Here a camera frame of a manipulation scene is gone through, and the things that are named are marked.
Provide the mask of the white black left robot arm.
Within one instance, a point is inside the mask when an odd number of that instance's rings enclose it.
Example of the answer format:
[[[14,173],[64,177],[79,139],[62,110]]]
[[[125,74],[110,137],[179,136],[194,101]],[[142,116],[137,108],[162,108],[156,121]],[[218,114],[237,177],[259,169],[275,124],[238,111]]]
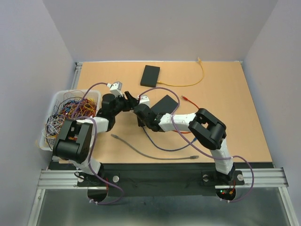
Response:
[[[133,97],[128,91],[124,95],[103,95],[101,108],[95,117],[66,119],[53,146],[53,155],[70,161],[89,174],[88,180],[95,186],[104,182],[102,164],[92,158],[98,133],[110,131],[115,117],[120,112],[128,112],[138,106],[140,98]]]

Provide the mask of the black network switch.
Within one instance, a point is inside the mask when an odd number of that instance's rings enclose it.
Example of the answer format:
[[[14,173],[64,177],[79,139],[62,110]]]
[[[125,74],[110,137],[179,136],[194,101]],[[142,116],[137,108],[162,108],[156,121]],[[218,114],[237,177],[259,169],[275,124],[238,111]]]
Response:
[[[140,81],[141,86],[155,88],[158,81],[160,67],[146,65]]]
[[[172,113],[173,110],[177,107],[178,103],[173,100],[169,95],[165,95],[160,99],[154,106],[151,107],[151,110],[155,113]]]

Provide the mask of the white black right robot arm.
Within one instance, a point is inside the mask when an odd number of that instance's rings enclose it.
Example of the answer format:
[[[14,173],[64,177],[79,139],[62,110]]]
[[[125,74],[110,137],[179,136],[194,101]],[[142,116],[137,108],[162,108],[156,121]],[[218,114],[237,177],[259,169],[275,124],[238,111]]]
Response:
[[[178,134],[190,131],[197,141],[207,148],[211,155],[199,150],[203,155],[215,162],[216,178],[226,184],[233,179],[235,171],[226,141],[226,125],[204,108],[196,113],[175,114],[154,113],[147,105],[139,104],[134,113],[142,123],[154,132],[175,130]]]

